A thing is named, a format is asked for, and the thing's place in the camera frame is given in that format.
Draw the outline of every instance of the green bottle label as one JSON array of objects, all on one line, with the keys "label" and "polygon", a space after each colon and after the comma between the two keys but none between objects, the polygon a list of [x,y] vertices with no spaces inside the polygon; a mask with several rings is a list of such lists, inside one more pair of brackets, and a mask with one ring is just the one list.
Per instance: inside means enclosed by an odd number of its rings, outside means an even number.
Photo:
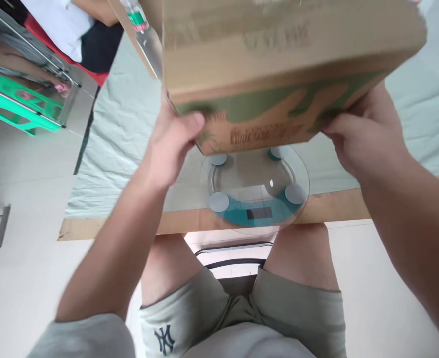
[{"label": "green bottle label", "polygon": [[147,22],[143,18],[140,12],[131,12],[128,14],[135,31],[143,31],[148,27]]}]

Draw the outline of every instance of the tiled floor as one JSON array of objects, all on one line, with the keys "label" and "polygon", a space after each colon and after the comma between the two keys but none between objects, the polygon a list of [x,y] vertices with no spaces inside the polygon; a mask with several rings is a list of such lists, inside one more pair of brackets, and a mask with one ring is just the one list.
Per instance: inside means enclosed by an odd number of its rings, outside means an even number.
[{"label": "tiled floor", "polygon": [[[0,212],[11,204],[0,249],[0,358],[26,356],[52,320],[60,295],[91,241],[57,242],[74,185],[73,170],[96,86],[84,78],[67,129],[30,138],[0,121]],[[439,357],[439,336],[421,305],[398,277],[373,223],[328,223],[333,261],[344,297],[349,357]],[[273,240],[274,235],[261,237]],[[193,251],[250,242],[235,231],[192,233]],[[201,254],[203,263],[266,258],[270,248]],[[253,274],[253,265],[214,269],[217,277]],[[127,318],[137,349],[144,352],[134,293]]]}]

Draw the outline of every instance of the plastic bottle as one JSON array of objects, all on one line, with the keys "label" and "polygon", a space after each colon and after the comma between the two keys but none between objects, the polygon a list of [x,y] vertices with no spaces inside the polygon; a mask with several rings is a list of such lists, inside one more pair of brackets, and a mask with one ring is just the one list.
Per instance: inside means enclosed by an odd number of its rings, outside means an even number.
[{"label": "plastic bottle", "polygon": [[150,25],[146,20],[145,13],[138,3],[138,0],[121,0],[121,3],[136,32],[144,34],[150,29]]},{"label": "plastic bottle", "polygon": [[121,0],[121,3],[135,28],[136,40],[140,44],[157,78],[161,80],[163,48],[155,29],[149,25],[138,0]]}]

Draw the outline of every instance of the black chair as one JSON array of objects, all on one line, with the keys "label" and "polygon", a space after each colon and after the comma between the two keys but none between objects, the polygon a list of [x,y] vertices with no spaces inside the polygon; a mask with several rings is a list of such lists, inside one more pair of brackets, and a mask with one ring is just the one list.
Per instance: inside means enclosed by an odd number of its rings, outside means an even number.
[{"label": "black chair", "polygon": [[[238,249],[246,249],[246,248],[261,247],[261,246],[272,246],[272,242],[258,241],[251,244],[226,245],[226,246],[218,246],[213,248],[208,247],[205,249],[201,249],[194,254],[196,255],[196,257],[198,257],[201,254],[207,254],[211,252],[238,250]],[[205,267],[207,269],[214,269],[222,266],[237,265],[237,264],[258,264],[259,267],[262,267],[265,263],[265,260],[266,259],[256,259],[256,258],[229,259],[229,260],[223,260],[223,261],[211,263],[205,265]],[[254,281],[256,281],[256,276],[257,275],[220,278],[218,281],[223,286],[224,291],[226,291],[227,294],[231,296],[248,297],[253,289]]]}]

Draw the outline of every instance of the person's foot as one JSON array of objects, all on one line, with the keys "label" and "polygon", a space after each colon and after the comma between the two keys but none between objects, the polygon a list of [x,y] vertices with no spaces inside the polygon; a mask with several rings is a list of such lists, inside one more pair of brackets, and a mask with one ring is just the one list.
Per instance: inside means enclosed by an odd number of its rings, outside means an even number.
[{"label": "person's foot", "polygon": [[71,86],[67,83],[59,83],[55,85],[55,90],[59,93],[60,97],[66,99],[69,96]]}]

